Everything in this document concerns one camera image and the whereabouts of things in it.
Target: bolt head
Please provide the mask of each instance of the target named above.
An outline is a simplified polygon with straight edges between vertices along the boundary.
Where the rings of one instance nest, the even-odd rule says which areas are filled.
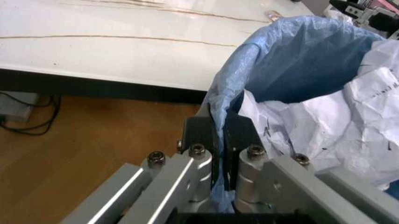
[[[161,168],[165,164],[165,154],[155,151],[147,156],[148,166],[150,168]]]
[[[188,155],[196,160],[203,159],[205,157],[205,146],[202,144],[192,144]]]
[[[247,156],[250,160],[259,160],[266,154],[262,146],[250,145],[247,149]]]
[[[309,158],[306,155],[303,155],[301,153],[296,153],[292,157],[297,163],[299,163],[302,166],[307,166],[310,164]]]

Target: hex socket screw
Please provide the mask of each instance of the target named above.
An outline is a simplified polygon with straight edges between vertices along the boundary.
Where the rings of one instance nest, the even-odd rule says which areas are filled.
[[[247,156],[250,160],[259,160],[266,154],[262,146],[250,145],[247,149]]]
[[[205,146],[199,143],[192,144],[189,148],[188,155],[196,160],[205,157]]]
[[[161,168],[165,165],[165,154],[161,151],[155,151],[147,156],[148,167]]]

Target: plastic bag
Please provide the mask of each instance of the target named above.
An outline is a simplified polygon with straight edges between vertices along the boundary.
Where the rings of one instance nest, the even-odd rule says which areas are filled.
[[[378,40],[383,37],[316,16],[282,18],[256,31],[216,74],[203,102],[210,104],[221,155],[226,110],[244,88],[258,102],[300,102],[330,94],[356,75],[364,54]],[[223,175],[219,175],[211,197],[219,202],[219,212],[232,211]]]

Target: crack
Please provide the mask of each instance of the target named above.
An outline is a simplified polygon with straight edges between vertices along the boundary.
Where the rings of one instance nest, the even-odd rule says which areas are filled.
[[[114,35],[45,35],[45,36],[0,36],[0,39],[39,39],[39,38],[63,38],[63,37],[92,37],[92,38],[123,38],[123,39],[145,39],[145,40],[158,40],[158,41],[174,41],[174,42],[190,42],[202,43],[206,45],[215,45],[222,47],[234,47],[235,45],[211,43],[204,41],[191,41],[185,39],[162,38],[162,37],[147,37],[147,36],[114,36]]]
[[[138,2],[138,3],[149,3],[149,4],[154,4],[154,5],[164,5],[162,2],[156,2],[156,1],[143,1],[143,0],[126,0],[126,1],[132,1],[132,2]]]
[[[217,14],[213,14],[213,13],[208,13],[208,12],[203,12],[203,11],[196,11],[196,10],[191,10],[191,9],[184,9],[184,8],[173,9],[173,8],[167,8],[167,7],[162,6],[162,5],[152,6],[152,5],[137,4],[137,3],[132,3],[132,2],[106,1],[106,0],[81,0],[81,1],[127,4],[127,5],[134,5],[134,6],[151,7],[151,8],[155,8],[158,11],[167,11],[167,12],[174,12],[174,13],[184,13],[184,14],[195,14],[195,15],[203,15],[203,16],[212,16],[212,17],[219,17],[219,18],[225,18],[225,19],[231,19],[231,20],[237,20],[237,21],[252,21],[252,22],[261,22],[261,23],[271,23],[270,21],[236,18],[236,17],[232,17],[232,16],[217,15]]]

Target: black cable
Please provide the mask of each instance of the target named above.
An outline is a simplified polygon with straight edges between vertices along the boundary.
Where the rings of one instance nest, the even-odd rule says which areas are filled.
[[[50,106],[50,104],[51,104],[51,99],[48,101],[48,103],[43,104],[43,105],[40,105],[40,104],[30,104],[30,103],[27,103],[27,102],[23,102],[22,100],[19,100],[19,99],[17,99],[17,98],[15,98],[15,97],[11,96],[10,94],[8,94],[8,93],[6,93],[6,92],[1,92],[1,91],[0,91],[0,94],[1,94],[1,95],[4,95],[4,96],[7,96],[7,97],[9,97],[10,99],[13,99],[14,101],[17,101],[18,103],[24,104],[24,105],[26,105],[26,106],[32,106],[32,107],[47,107],[47,106]]]
[[[58,115],[58,113],[60,111],[60,108],[61,108],[61,96],[58,97],[58,101],[56,101],[53,96],[50,96],[50,103],[52,103],[54,105],[54,112],[53,112],[51,118],[48,121],[46,121],[46,122],[44,122],[44,123],[42,123],[40,125],[36,125],[36,126],[33,126],[33,127],[28,127],[28,128],[13,128],[13,127],[6,126],[5,125],[5,119],[2,119],[2,120],[0,120],[0,127],[6,129],[8,131],[11,131],[11,132],[14,132],[14,133],[18,133],[18,134],[24,134],[24,135],[38,136],[38,135],[46,134],[50,130],[54,120],[56,119],[56,117],[57,117],[57,115]],[[46,129],[44,131],[40,132],[40,133],[28,132],[28,131],[31,131],[31,130],[34,130],[34,129],[38,129],[38,128],[44,127],[44,126],[46,126]]]

